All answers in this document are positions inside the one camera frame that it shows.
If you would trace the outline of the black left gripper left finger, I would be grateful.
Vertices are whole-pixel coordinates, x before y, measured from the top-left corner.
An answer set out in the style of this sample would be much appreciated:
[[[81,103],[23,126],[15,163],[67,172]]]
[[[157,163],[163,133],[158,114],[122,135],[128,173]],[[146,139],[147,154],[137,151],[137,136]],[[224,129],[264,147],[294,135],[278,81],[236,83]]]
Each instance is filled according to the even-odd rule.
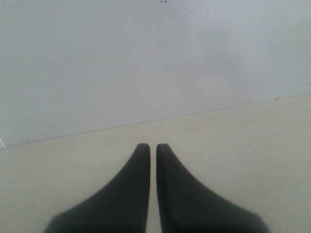
[[[150,195],[150,147],[138,144],[123,168],[92,197],[55,216],[46,233],[144,233]]]

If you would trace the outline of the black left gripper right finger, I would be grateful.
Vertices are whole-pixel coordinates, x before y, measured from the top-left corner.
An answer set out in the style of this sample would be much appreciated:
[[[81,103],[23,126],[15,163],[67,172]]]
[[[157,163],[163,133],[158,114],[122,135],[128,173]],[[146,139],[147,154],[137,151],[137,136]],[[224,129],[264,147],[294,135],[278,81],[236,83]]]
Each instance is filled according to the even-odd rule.
[[[199,182],[168,144],[156,148],[156,185],[164,233],[265,233],[260,217]]]

